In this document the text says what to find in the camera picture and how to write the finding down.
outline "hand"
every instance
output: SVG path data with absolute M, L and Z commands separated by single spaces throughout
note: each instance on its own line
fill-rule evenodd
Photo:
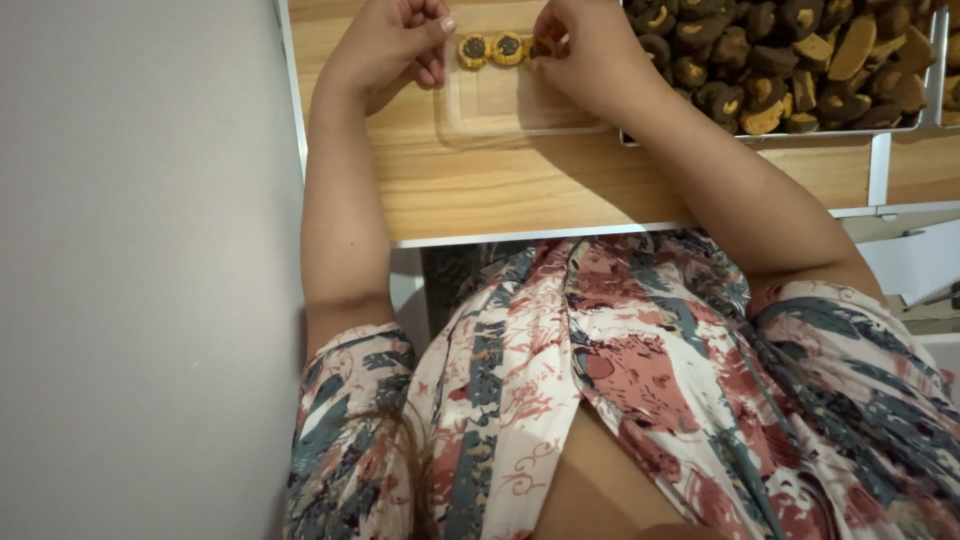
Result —
M 628 106 L 669 86 L 643 52 L 614 0 L 550 0 L 534 25 L 535 37 L 558 43 L 556 58 L 534 61 L 541 76 L 588 110 L 616 125 Z
M 369 115 L 410 81 L 442 86 L 444 43 L 454 28 L 443 0 L 368 0 L 327 59 L 314 95 L 358 102 Z

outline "sleeve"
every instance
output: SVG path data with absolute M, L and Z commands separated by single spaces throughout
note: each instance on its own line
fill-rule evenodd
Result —
M 849 287 L 792 282 L 754 298 L 751 312 L 765 367 L 859 476 L 896 463 L 960 500 L 948 382 L 889 309 Z
M 397 422 L 416 362 L 396 323 L 334 336 L 303 369 L 285 538 L 398 538 L 409 521 Z

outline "fingernail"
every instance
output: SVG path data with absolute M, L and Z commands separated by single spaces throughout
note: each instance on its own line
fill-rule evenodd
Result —
M 457 21 L 453 20 L 453 17 L 444 17 L 444 20 L 440 21 L 440 27 L 444 29 L 444 32 L 450 34 L 457 27 Z

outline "woman's right hand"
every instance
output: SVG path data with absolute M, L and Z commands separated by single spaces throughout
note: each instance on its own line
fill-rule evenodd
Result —
M 642 103 L 656 104 L 672 90 L 634 36 L 615 0 L 550 0 L 534 37 L 570 39 L 556 57 L 539 57 L 541 76 L 582 109 L 622 125 Z

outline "woman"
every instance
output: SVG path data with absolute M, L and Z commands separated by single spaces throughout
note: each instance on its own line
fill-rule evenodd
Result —
M 441 0 L 369 0 L 317 80 L 291 538 L 960 538 L 960 416 L 827 211 L 662 80 L 613 0 L 551 0 L 539 73 L 709 234 L 549 240 L 417 362 L 364 116 L 444 82 Z

